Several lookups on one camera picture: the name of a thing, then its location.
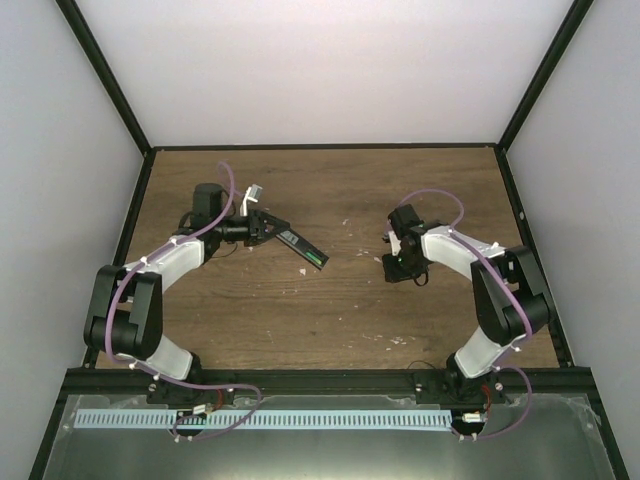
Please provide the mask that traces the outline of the black remote control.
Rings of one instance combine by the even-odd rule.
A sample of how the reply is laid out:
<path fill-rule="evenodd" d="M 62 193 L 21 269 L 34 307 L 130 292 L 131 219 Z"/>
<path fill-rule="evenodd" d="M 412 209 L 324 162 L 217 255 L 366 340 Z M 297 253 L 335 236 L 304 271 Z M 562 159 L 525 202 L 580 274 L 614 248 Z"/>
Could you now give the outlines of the black remote control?
<path fill-rule="evenodd" d="M 314 268 L 317 268 L 318 270 L 322 270 L 326 266 L 329 260 L 329 257 L 324 252 L 319 250 L 317 247 L 311 244 L 308 240 L 302 237 L 298 232 L 292 229 L 289 229 L 288 231 L 279 235 L 277 238 L 284 245 L 286 245 L 288 248 L 290 248 L 292 251 L 294 251 L 296 254 L 298 254 L 300 257 L 302 257 L 304 260 L 306 260 L 309 264 L 311 264 Z M 317 265 L 316 263 L 311 261 L 306 256 L 306 252 L 308 251 L 314 253 L 317 257 L 321 258 L 324 261 L 323 265 Z"/>

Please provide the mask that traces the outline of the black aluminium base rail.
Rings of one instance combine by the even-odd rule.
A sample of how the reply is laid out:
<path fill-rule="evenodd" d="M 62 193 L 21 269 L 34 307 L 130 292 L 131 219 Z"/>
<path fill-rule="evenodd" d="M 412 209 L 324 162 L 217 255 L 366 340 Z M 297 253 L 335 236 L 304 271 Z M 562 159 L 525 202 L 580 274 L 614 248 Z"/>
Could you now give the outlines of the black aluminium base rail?
<path fill-rule="evenodd" d="M 526 392 L 524 380 L 512 371 L 492 374 L 485 381 L 475 380 L 455 392 L 445 385 L 444 374 L 436 369 L 396 370 L 206 370 L 206 384 L 220 384 L 226 390 L 224 401 L 242 393 L 240 384 L 254 385 L 265 397 L 277 395 L 385 395 L 413 396 L 419 404 L 441 406 L 477 405 L 485 399 L 481 386 L 491 389 L 491 398 Z M 70 395 L 142 395 L 152 404 L 190 406 L 214 402 L 214 392 L 179 387 L 167 381 L 154 381 L 148 374 L 124 369 L 70 369 L 59 397 Z"/>

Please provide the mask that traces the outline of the green battery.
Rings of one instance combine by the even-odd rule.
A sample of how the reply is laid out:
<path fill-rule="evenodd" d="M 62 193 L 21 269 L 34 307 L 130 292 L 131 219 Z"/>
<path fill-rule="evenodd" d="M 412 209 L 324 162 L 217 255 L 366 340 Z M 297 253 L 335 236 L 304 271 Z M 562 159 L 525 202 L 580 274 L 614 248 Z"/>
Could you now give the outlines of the green battery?
<path fill-rule="evenodd" d="M 309 252 L 309 251 L 308 251 L 308 252 L 306 252 L 306 256 L 307 256 L 311 261 L 313 261 L 314 263 L 316 263 L 317 265 L 323 265 L 323 263 L 324 263 L 324 261 L 323 261 L 321 258 L 317 257 L 317 256 L 316 256 L 314 253 L 312 253 L 312 252 Z"/>

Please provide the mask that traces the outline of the black cage frame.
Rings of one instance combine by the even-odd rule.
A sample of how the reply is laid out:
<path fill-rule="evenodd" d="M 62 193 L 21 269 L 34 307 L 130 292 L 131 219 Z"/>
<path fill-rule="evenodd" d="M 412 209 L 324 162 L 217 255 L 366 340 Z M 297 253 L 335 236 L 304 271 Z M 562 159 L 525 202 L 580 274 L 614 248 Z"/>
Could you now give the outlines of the black cage frame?
<path fill-rule="evenodd" d="M 542 94 L 544 87 L 551 78 L 566 49 L 569 47 L 591 6 L 592 4 L 589 1 L 574 1 L 571 3 L 500 140 L 487 145 L 494 153 L 519 235 L 525 246 L 531 250 L 535 250 L 537 246 L 524 212 L 516 182 L 509 165 L 507 152 L 525 124 L 534 105 Z M 143 156 L 141 171 L 136 182 L 114 256 L 115 263 L 120 264 L 124 261 L 125 255 L 130 248 L 134 227 L 139 217 L 152 168 L 159 150 L 150 145 L 143 133 L 142 127 L 135 117 L 79 5 L 74 1 L 61 1 L 58 7 Z M 606 452 L 607 463 L 611 467 L 615 478 L 627 478 L 628 472 L 591 369 L 588 367 L 579 367 L 575 364 L 560 319 L 551 321 L 548 330 L 551 335 L 554 354 L 559 365 L 557 368 L 527 369 L 526 372 L 529 381 L 531 381 L 534 389 L 540 393 L 582 393 L 586 395 L 594 411 L 593 416 L 597 423 L 599 438 L 602 440 Z M 97 359 L 97 350 L 88 348 L 83 358 L 83 364 L 78 368 L 97 369 Z M 68 398 L 69 396 L 61 399 L 58 395 L 30 473 L 33 479 L 42 479 L 53 469 L 52 458 L 55 449 L 59 446 L 60 438 L 58 434 L 62 429 L 63 408 Z"/>

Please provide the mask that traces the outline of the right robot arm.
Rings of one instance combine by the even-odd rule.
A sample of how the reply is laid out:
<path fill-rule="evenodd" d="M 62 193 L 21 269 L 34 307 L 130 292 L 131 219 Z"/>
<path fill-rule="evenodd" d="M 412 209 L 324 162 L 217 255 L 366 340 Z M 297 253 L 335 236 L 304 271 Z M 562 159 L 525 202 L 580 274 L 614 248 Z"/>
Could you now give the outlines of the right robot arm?
<path fill-rule="evenodd" d="M 382 257 L 385 281 L 424 286 L 429 267 L 439 264 L 471 282 L 477 328 L 446 361 L 447 396 L 458 403 L 472 399 L 480 381 L 557 316 L 543 272 L 533 252 L 521 245 L 505 248 L 459 233 L 454 226 L 419 218 L 410 204 L 388 215 Z"/>

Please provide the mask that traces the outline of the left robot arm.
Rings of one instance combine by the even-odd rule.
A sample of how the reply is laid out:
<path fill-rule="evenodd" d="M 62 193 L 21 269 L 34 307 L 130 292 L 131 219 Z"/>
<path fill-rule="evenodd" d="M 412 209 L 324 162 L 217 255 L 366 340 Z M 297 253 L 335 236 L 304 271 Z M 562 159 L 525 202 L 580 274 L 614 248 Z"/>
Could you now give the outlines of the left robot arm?
<path fill-rule="evenodd" d="M 247 206 L 261 188 L 252 185 L 239 209 L 223 186 L 195 187 L 191 210 L 157 250 L 126 265 L 106 265 L 96 275 L 84 326 L 85 344 L 118 362 L 141 366 L 170 379 L 181 403 L 196 402 L 204 379 L 196 355 L 164 334 L 163 294 L 189 272 L 205 265 L 223 243 L 253 247 L 289 229 L 270 213 Z"/>

